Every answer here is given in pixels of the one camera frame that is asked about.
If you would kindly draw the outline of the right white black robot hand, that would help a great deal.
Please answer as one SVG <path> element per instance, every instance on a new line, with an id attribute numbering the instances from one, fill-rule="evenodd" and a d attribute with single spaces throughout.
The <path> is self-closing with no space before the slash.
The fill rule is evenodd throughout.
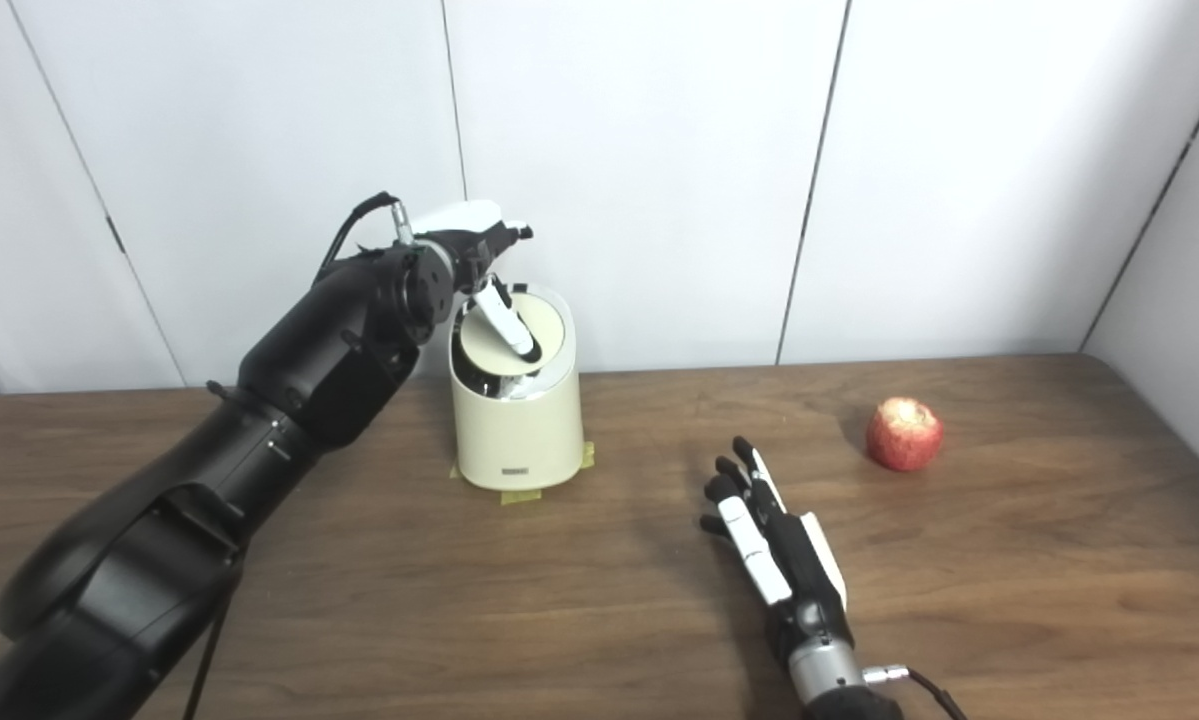
<path id="1" fill-rule="evenodd" d="M 749 438 L 733 437 L 733 456 L 715 459 L 704 495 L 715 512 L 698 519 L 699 528 L 736 552 L 763 603 L 775 659 L 787 662 L 808 642 L 854 651 L 845 583 L 829 539 L 814 514 L 787 510 Z"/>

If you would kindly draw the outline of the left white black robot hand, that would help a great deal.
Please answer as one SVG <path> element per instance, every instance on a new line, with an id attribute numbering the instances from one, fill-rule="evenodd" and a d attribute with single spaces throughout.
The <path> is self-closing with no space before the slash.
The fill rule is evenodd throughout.
<path id="1" fill-rule="evenodd" d="M 478 305 L 504 343 L 526 363 L 541 359 L 540 341 L 516 310 L 492 265 L 518 242 L 535 237 L 530 224 L 507 222 L 498 202 L 456 202 L 412 222 L 412 241 L 433 247 L 448 266 L 454 291 Z"/>

